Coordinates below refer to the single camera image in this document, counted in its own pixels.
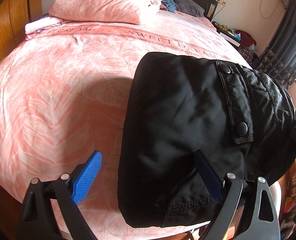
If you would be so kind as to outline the black padded pants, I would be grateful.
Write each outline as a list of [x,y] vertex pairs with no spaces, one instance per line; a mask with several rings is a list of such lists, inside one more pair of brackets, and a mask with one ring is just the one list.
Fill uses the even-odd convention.
[[213,218],[196,150],[224,173],[279,180],[291,167],[296,110],[277,79],[238,63],[152,52],[134,75],[118,170],[128,225],[188,226]]

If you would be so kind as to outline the dark patterned curtain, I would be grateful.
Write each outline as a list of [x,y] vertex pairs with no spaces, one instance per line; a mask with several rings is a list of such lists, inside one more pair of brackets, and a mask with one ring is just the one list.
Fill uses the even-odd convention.
[[256,67],[289,88],[296,80],[296,6],[288,3],[286,13]]

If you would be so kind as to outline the pink bed cover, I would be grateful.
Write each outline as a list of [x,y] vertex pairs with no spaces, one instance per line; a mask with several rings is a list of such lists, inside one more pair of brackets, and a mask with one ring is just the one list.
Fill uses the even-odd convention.
[[0,227],[13,239],[32,178],[54,180],[94,150],[103,164],[79,208],[99,239],[186,231],[128,226],[117,200],[118,162],[132,79],[150,51],[245,59],[208,21],[166,11],[143,25],[68,22],[28,38],[0,64]]

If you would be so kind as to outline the plaid cloth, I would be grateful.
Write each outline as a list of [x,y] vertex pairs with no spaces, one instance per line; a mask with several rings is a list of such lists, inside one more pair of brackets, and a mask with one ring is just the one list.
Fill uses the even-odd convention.
[[239,47],[238,52],[248,64],[252,64],[254,58],[254,52],[252,50],[247,50],[245,47]]

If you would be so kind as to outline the red garment on nightstand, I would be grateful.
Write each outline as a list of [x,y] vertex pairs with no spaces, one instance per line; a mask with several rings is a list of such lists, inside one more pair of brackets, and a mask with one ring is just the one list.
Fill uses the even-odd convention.
[[252,38],[252,36],[243,30],[236,30],[236,34],[239,34],[241,37],[241,47],[249,47],[251,45],[257,45],[256,41]]

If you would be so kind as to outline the black nightstand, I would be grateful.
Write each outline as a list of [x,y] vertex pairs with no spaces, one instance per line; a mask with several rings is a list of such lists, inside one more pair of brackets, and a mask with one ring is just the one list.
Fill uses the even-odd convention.
[[212,25],[216,28],[217,33],[227,40],[235,49],[238,49],[241,46],[241,35],[227,29],[215,21],[212,21]]

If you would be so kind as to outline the white pink folded towel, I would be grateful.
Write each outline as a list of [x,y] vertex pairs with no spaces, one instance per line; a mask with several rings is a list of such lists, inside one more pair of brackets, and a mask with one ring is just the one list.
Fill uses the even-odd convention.
[[47,27],[53,27],[55,25],[61,24],[64,22],[64,19],[57,18],[57,17],[44,17],[40,18],[39,20],[36,20],[34,22],[27,23],[25,25],[25,34],[32,34],[38,30],[47,28]]

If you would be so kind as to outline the dark grey pillow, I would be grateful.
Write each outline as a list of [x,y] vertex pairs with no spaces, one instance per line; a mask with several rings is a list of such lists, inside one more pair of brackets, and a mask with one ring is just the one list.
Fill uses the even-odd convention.
[[204,17],[205,10],[193,0],[175,0],[176,10],[194,17]]

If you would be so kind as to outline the blue garment on bed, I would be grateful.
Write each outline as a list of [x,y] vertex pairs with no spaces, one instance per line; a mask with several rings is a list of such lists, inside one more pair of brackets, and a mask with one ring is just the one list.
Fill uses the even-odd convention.
[[166,7],[167,11],[175,13],[176,5],[174,0],[162,0],[161,3]]

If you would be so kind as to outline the folded pink quilt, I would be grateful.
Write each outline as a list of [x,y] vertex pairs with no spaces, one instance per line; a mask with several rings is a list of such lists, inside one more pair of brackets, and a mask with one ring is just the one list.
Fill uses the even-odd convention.
[[49,15],[70,21],[147,24],[162,0],[56,0]]

